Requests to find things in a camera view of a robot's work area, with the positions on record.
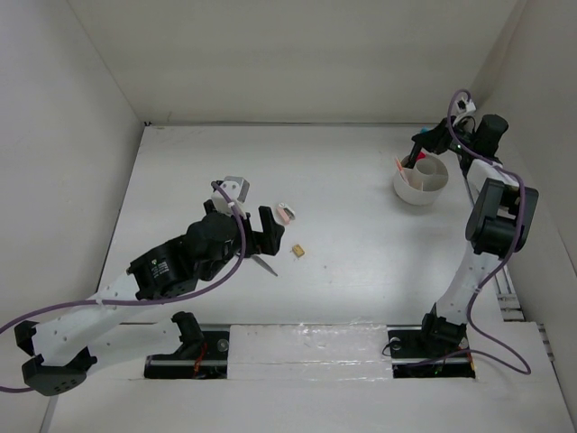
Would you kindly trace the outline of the yellow eraser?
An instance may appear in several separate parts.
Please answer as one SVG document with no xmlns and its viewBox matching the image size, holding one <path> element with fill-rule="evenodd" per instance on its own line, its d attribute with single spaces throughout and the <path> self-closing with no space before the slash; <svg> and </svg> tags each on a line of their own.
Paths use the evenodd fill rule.
<svg viewBox="0 0 577 433">
<path fill-rule="evenodd" d="M 292 252 L 294 255 L 296 255 L 297 258 L 300 258 L 305 255 L 304 249 L 299 244 L 295 244 L 292 247 Z"/>
</svg>

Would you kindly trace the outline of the red pink pen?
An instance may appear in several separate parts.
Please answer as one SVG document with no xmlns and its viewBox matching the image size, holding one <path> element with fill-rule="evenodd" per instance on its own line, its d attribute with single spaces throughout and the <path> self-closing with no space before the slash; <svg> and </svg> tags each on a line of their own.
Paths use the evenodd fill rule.
<svg viewBox="0 0 577 433">
<path fill-rule="evenodd" d="M 403 181 L 405 183 L 407 183 L 409 185 L 410 184 L 409 177 L 407 175 L 405 168 L 403 167 L 403 165 L 401 163 L 401 160 L 398 157 L 395 158 L 395 163 L 396 163 L 400 177 L 403 179 Z"/>
</svg>

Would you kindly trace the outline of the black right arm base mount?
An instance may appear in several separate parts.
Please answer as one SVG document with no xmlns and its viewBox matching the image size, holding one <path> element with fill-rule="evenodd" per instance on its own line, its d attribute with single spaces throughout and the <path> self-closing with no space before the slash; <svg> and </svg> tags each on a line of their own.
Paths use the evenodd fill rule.
<svg viewBox="0 0 577 433">
<path fill-rule="evenodd" d="M 465 325 L 427 313 L 419 325 L 391 325 L 387 334 L 381 354 L 391 359 L 395 379 L 476 377 Z"/>
</svg>

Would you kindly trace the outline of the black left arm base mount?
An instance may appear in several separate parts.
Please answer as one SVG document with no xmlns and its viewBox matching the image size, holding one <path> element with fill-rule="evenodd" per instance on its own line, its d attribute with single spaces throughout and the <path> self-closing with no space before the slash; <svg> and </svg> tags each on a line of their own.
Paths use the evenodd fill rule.
<svg viewBox="0 0 577 433">
<path fill-rule="evenodd" d="M 179 329 L 179 347 L 169 354 L 149 355 L 143 376 L 151 380 L 221 380 L 227 378 L 230 327 L 198 324 L 191 312 L 171 321 Z"/>
</svg>

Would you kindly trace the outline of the black handled scissors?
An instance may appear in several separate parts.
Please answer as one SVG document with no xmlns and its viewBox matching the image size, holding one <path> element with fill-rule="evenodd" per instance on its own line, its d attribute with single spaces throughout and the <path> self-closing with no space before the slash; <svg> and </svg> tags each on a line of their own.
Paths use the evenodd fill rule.
<svg viewBox="0 0 577 433">
<path fill-rule="evenodd" d="M 265 271 L 270 273 L 271 275 L 273 275 L 275 277 L 279 276 L 276 273 L 276 271 L 269 264 L 267 264 L 259 255 L 253 255 L 252 260 L 254 262 L 256 262 L 262 269 L 264 269 Z"/>
</svg>

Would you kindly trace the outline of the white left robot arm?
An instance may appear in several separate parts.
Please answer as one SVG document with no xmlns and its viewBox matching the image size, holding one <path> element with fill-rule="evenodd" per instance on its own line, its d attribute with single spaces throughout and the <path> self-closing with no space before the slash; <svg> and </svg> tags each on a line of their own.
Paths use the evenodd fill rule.
<svg viewBox="0 0 577 433">
<path fill-rule="evenodd" d="M 259 208 L 260 231 L 237 208 L 221 213 L 212 201 L 204 207 L 205 216 L 185 234 L 134 259 L 125 273 L 90 298 L 71 303 L 51 321 L 15 325 L 15 342 L 30 357 L 22 366 L 28 391 L 59 395 L 93 373 L 143 355 L 191 360 L 194 374 L 205 370 L 202 363 L 212 345 L 193 313 L 178 311 L 152 325 L 131 326 L 128 319 L 189 299 L 201 281 L 221 285 L 216 276 L 228 263 L 276 255 L 285 229 L 270 207 Z"/>
</svg>

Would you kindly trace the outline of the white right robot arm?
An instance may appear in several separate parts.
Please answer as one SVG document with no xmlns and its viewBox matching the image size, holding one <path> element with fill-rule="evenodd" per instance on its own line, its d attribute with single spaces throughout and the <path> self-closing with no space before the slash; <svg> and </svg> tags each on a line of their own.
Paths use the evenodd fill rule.
<svg viewBox="0 0 577 433">
<path fill-rule="evenodd" d="M 539 194 L 499 162 L 496 152 L 507 130 L 508 122 L 499 115 L 485 115 L 472 131 L 449 115 L 435 128 L 412 138 L 407 167 L 417 166 L 421 151 L 437 155 L 454 152 L 465 180 L 477 194 L 465 227 L 468 244 L 463 260 L 417 332 L 417 347 L 423 357 L 458 350 L 481 289 L 527 241 Z"/>
</svg>

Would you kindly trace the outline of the blue cap black highlighter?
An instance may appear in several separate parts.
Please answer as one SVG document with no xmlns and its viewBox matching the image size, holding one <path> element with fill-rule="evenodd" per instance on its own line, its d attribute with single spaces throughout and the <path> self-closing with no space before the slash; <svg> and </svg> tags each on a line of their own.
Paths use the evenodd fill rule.
<svg viewBox="0 0 577 433">
<path fill-rule="evenodd" d="M 426 146 L 427 143 L 427 128 L 422 128 L 418 134 L 415 134 L 411 137 L 413 142 L 413 147 L 407 157 L 405 168 L 413 169 L 415 167 L 416 162 L 419 159 L 419 155 L 422 153 L 423 148 Z"/>
</svg>

